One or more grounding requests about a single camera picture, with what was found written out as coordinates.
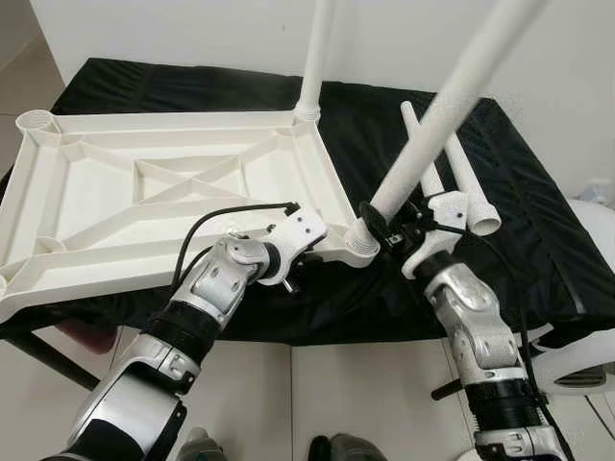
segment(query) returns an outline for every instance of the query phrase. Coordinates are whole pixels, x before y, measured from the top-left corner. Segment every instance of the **red object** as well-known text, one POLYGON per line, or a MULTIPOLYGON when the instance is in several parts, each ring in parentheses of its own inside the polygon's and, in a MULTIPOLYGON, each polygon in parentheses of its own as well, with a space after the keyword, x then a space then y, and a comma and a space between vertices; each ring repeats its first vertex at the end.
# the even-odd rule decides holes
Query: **red object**
POLYGON ((78 320, 66 320, 56 328, 70 336, 88 351, 99 355, 107 353, 115 344, 117 328, 98 329, 78 320))

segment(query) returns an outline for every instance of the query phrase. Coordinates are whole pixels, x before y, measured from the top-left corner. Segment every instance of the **white floor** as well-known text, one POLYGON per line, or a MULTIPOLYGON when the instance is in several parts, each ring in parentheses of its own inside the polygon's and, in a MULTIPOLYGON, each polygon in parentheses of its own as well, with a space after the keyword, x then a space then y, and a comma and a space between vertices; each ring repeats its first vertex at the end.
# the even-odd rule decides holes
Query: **white floor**
MULTIPOLYGON (((49 109, 61 91, 43 40, 0 72, 0 173, 20 140, 14 118, 49 109)), ((106 355, 53 328, 39 334, 102 376, 135 332, 126 328, 106 355)), ((61 449, 86 391, 4 342, 0 373, 0 459, 36 461, 61 449)), ((184 431, 205 427, 231 461, 304 461, 313 436, 336 432, 368 438, 390 461, 453 461, 472 446, 473 420, 462 395, 433 402, 430 391, 454 375, 441 341, 296 349, 219 342, 185 399, 184 431)), ((615 393, 592 402, 615 431, 615 393)), ((615 460, 615 444, 583 397, 558 397, 552 407, 578 461, 615 460)))

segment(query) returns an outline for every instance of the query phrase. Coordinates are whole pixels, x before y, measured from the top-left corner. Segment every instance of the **black cloth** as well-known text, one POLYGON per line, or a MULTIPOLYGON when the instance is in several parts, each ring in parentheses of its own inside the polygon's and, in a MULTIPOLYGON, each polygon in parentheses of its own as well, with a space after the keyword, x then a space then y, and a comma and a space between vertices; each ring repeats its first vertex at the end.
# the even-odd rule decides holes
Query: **black cloth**
MULTIPOLYGON (((258 72, 90 59, 52 111, 286 110, 293 108, 300 85, 298 77, 258 72)), ((420 116, 432 96, 323 83, 319 130, 356 212, 406 142, 400 103, 409 100, 420 116)), ((487 198, 503 218, 502 228, 489 240, 517 269, 518 284, 475 241, 462 238, 455 255, 494 288, 504 319, 519 326, 518 302, 533 326, 551 322, 560 337, 615 327, 615 276, 500 106, 482 99, 458 134, 487 198)), ((454 188, 446 157, 436 164, 445 185, 454 188)), ((250 287, 223 337, 306 345, 444 334, 421 291, 386 255, 362 270, 341 263, 311 267, 297 274, 296 281, 302 294, 295 298, 280 287, 250 287)), ((141 327, 167 296, 162 287, 26 309, 4 330, 41 323, 49 312, 101 326, 141 327)))

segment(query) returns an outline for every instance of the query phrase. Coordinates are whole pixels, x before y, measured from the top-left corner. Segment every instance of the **white wall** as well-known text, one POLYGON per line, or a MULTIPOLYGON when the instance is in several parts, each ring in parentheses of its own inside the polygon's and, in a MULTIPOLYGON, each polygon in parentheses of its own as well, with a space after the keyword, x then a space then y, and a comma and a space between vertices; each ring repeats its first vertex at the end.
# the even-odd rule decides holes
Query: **white wall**
MULTIPOLYGON (((306 0, 31 0, 62 77, 87 57, 301 74, 306 0)), ((437 90, 494 0, 340 0, 330 80, 437 90)), ((615 2, 554 0, 495 96, 562 190, 615 179, 615 2)))
POLYGON ((28 0, 0 1, 0 69, 38 33, 37 19, 28 0))

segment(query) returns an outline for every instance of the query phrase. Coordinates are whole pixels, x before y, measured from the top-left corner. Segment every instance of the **white pipe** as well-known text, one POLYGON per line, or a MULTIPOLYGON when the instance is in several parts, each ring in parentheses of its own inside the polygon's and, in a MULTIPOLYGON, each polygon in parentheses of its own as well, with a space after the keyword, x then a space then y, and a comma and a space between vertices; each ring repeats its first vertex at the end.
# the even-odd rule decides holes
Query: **white pipe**
POLYGON ((455 133, 446 141, 444 149, 459 190, 468 196, 468 228, 476 235, 489 235, 497 231, 502 224, 498 210, 487 202, 477 175, 455 133))
POLYGON ((470 113, 506 52, 545 3, 502 0, 490 14, 372 199, 387 221, 400 210, 423 172, 470 113))
POLYGON ((307 46, 306 70, 301 84, 301 96, 295 106, 295 116, 304 121, 320 118, 320 87, 329 48, 336 0, 316 0, 314 18, 307 46))
MULTIPOLYGON (((416 112, 409 101, 402 102, 402 117, 404 118, 404 124, 406 125, 407 138, 411 139, 412 134, 420 128, 419 119, 416 116, 416 112)), ((421 189, 423 189, 423 195, 429 197, 430 195, 439 194, 444 192, 444 186, 438 175, 438 170, 435 165, 430 163, 421 177, 421 189)))

